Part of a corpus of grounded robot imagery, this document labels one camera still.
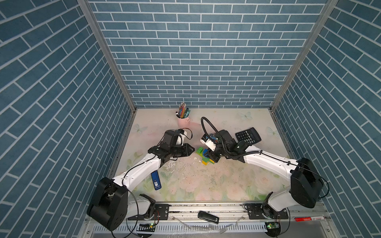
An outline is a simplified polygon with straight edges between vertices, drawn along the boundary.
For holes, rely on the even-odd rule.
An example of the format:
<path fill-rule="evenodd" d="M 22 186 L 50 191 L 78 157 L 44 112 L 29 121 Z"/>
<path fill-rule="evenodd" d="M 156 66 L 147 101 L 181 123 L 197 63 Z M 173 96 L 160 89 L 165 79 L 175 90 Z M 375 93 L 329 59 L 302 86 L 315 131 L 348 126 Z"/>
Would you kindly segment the black calculator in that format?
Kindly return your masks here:
<path fill-rule="evenodd" d="M 255 128 L 250 128 L 244 131 L 240 131 L 235 133 L 235 136 L 238 141 L 244 141 L 248 145 L 254 145 L 262 141 L 259 133 L 255 130 Z"/>

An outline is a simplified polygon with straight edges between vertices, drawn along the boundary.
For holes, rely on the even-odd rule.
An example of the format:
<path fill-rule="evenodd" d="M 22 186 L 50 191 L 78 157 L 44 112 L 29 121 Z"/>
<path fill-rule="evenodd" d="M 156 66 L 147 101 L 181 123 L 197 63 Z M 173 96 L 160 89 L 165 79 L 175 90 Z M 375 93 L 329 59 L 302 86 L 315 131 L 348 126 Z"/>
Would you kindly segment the red marker pen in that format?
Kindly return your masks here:
<path fill-rule="evenodd" d="M 325 220 L 324 216 L 311 216 L 311 217 L 295 217 L 294 220 L 296 222 L 304 222 L 304 221 L 320 221 Z"/>

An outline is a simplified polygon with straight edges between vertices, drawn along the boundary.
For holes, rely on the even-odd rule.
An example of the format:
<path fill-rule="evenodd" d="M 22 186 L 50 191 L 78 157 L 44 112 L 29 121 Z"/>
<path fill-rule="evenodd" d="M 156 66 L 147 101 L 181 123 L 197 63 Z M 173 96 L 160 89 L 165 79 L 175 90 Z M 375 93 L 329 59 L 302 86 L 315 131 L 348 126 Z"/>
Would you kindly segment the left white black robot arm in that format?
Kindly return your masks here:
<path fill-rule="evenodd" d="M 188 128 L 165 131 L 160 142 L 126 172 L 114 178 L 102 178 L 92 194 L 87 215 L 109 231 L 117 229 L 127 218 L 148 220 L 157 215 L 153 198 L 145 194 L 135 196 L 132 192 L 148 176 L 152 176 L 155 188 L 161 188 L 160 180 L 155 177 L 158 169 L 195 151 L 184 142 L 189 131 Z"/>

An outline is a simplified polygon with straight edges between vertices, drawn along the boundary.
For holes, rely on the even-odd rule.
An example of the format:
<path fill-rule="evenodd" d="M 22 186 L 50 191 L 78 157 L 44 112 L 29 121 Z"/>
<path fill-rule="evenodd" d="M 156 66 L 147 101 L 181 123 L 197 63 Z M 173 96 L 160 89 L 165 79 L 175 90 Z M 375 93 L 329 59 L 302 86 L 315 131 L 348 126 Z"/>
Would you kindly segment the small green lego bottom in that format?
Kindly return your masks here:
<path fill-rule="evenodd" d="M 197 151 L 196 151 L 196 154 L 202 156 L 202 155 L 203 155 L 203 152 L 204 152 L 204 148 L 203 148 L 203 147 L 199 147 L 199 148 L 197 149 Z"/>

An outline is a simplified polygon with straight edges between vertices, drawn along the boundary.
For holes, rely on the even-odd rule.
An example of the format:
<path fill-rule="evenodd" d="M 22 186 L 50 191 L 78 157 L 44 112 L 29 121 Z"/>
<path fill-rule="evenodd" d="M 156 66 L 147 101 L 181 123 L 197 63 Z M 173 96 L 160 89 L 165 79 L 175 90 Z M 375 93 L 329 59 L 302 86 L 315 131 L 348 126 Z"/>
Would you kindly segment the pink pen cup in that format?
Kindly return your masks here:
<path fill-rule="evenodd" d="M 189 128 L 190 126 L 190 118 L 187 117 L 187 118 L 177 118 L 177 124 L 178 124 L 178 127 L 183 129 L 183 128 Z"/>

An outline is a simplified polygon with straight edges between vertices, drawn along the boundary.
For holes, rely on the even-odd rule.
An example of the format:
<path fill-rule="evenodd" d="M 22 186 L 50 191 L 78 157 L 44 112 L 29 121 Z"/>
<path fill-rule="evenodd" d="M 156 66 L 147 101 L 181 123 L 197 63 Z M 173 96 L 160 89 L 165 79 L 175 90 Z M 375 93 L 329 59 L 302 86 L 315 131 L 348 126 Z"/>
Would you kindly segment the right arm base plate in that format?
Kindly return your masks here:
<path fill-rule="evenodd" d="M 259 219 L 288 219 L 289 215 L 286 209 L 281 211 L 276 211 L 271 208 L 269 205 L 263 205 L 260 203 L 246 203 L 243 205 L 248 212 L 250 220 L 259 220 Z"/>

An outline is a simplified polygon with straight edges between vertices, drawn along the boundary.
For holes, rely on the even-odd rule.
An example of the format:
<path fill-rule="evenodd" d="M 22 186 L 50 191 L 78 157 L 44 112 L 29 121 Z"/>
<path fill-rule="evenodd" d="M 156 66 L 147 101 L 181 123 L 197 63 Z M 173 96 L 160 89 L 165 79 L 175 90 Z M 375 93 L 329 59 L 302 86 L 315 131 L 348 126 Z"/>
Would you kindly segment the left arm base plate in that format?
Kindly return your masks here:
<path fill-rule="evenodd" d="M 127 217 L 129 221 L 142 221 L 142 220 L 154 220 L 155 216 L 158 216 L 158 220 L 168 220 L 169 216 L 169 204 L 155 204 L 153 208 L 149 208 L 144 215 L 137 215 L 136 212 L 133 213 L 133 216 Z"/>

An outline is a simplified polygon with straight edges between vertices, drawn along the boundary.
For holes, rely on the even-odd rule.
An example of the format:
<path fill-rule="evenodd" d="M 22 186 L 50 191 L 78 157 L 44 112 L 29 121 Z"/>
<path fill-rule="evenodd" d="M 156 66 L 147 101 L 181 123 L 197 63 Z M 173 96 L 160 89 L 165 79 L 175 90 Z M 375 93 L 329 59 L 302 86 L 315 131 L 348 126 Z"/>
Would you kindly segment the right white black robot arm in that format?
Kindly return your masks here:
<path fill-rule="evenodd" d="M 237 142 L 228 131 L 204 134 L 201 143 L 207 147 L 206 156 L 217 163 L 221 157 L 238 160 L 266 169 L 290 183 L 280 191 L 271 191 L 261 205 L 262 214 L 274 217 L 285 208 L 302 205 L 314 208 L 323 188 L 323 178 L 313 163 L 306 158 L 300 160 L 283 158 L 254 146 L 249 139 Z"/>

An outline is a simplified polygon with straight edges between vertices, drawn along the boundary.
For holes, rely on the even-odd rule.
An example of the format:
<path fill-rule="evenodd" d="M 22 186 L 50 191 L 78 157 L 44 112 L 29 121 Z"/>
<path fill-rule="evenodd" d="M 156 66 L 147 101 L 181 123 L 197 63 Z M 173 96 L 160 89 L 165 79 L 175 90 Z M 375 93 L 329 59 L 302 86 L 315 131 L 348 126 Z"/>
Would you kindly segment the blue black usb device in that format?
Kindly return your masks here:
<path fill-rule="evenodd" d="M 155 190 L 160 190 L 162 188 L 159 173 L 157 170 L 151 173 L 151 179 Z"/>

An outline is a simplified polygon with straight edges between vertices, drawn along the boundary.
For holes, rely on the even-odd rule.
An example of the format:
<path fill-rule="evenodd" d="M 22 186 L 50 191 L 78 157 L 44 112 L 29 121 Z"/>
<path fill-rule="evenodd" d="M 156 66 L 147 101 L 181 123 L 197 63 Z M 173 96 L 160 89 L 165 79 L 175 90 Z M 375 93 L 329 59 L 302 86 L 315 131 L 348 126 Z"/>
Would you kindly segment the black remote on rail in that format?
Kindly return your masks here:
<path fill-rule="evenodd" d="M 199 211 L 197 217 L 201 220 L 207 221 L 213 224 L 219 224 L 219 217 L 212 215 L 205 211 Z"/>

